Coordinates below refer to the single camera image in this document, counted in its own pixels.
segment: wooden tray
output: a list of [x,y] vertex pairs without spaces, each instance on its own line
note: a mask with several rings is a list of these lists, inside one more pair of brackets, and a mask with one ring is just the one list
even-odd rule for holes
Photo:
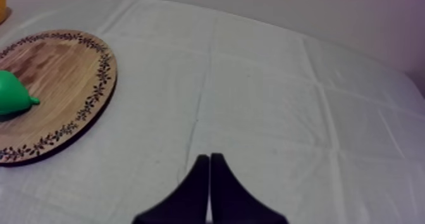
[[105,105],[116,60],[105,42],[74,30],[31,35],[0,51],[0,70],[14,73],[41,104],[0,120],[0,165],[28,161],[58,148]]

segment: green object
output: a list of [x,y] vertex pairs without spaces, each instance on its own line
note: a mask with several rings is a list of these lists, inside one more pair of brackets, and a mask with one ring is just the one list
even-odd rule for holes
[[16,113],[40,104],[40,100],[30,97],[28,90],[12,73],[0,70],[0,115]]

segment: yellow object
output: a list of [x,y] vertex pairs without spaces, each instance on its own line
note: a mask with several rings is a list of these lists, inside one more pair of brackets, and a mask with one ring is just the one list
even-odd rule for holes
[[0,23],[6,19],[6,0],[0,0]]

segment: white tablecloth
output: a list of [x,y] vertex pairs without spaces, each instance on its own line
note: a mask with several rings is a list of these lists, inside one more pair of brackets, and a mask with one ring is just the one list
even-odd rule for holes
[[130,223],[211,152],[293,224],[425,222],[425,105],[401,73],[184,4],[8,4],[0,46],[83,30],[111,46],[119,75],[107,110],[75,144],[0,168],[0,223]]

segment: white wall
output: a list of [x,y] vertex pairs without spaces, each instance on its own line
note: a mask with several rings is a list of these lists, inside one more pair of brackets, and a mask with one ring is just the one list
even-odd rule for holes
[[214,8],[351,47],[404,68],[425,51],[425,0],[170,0]]

